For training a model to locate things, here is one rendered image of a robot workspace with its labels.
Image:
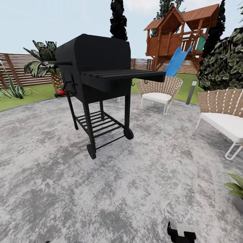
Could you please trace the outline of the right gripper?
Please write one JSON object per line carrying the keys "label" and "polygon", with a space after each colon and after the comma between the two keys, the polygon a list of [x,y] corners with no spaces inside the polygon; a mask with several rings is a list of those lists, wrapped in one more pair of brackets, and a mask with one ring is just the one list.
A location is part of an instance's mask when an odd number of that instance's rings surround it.
{"label": "right gripper", "polygon": [[171,229],[170,221],[168,222],[167,231],[168,231],[168,235],[170,235],[171,241],[173,243],[195,243],[195,240],[196,240],[195,232],[192,233],[192,232],[184,231],[185,236],[179,237],[177,230]]}

